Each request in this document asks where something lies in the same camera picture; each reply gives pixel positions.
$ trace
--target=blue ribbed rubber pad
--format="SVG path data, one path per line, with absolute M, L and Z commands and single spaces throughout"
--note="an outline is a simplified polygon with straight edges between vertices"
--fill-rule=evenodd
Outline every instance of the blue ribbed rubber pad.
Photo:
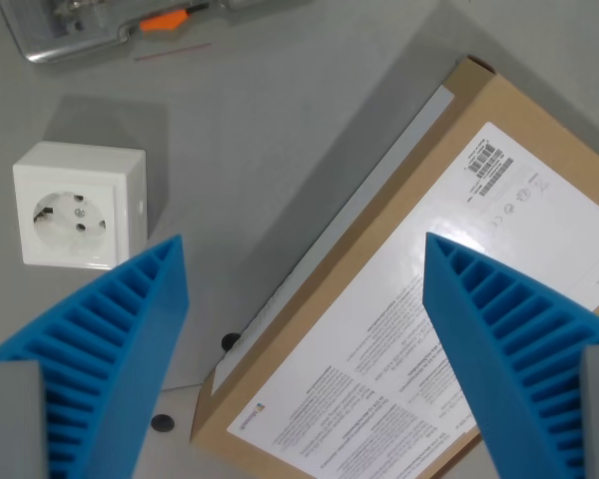
M 182 240 L 104 274 L 0 346 L 37 360 L 52 479 L 126 479 L 186 318 Z
M 583 349 L 599 317 L 428 234 L 423 303 L 502 479 L 583 478 Z

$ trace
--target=brown cardboard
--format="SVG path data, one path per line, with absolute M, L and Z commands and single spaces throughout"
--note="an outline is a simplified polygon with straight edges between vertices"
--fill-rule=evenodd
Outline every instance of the brown cardboard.
M 504 78 L 466 59 L 444 86 L 455 96 L 450 106 L 213 397 L 213 373 L 207 379 L 193 425 L 196 445 L 256 477 L 309 477 L 227 428 L 485 123 L 503 130 L 599 206 L 599 157 Z M 443 471 L 478 440 L 476 429 L 464 434 L 420 477 Z

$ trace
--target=gray table surface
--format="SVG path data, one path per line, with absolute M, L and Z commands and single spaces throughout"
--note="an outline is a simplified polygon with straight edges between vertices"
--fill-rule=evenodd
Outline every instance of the gray table surface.
M 21 261 L 35 143 L 147 151 L 150 242 L 183 235 L 192 301 L 165 387 L 197 384 L 466 53 L 599 153 L 599 0 L 271 0 L 47 66 L 0 17 L 0 342 L 99 274 Z

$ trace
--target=black screw hole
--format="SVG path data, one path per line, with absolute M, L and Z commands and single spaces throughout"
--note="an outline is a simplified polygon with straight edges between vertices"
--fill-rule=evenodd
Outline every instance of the black screw hole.
M 151 419 L 151 427 L 158 432 L 169 432 L 176 427 L 176 421 L 168 414 L 158 414 Z
M 236 342 L 242 337 L 238 332 L 230 332 L 222 338 L 222 349 L 229 352 L 236 345 Z

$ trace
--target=metal tool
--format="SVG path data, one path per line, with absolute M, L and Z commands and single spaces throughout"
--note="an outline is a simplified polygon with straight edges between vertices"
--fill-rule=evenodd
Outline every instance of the metal tool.
M 211 0 L 0 0 L 25 58 L 48 63 L 129 39 L 141 21 L 174 10 L 207 8 Z

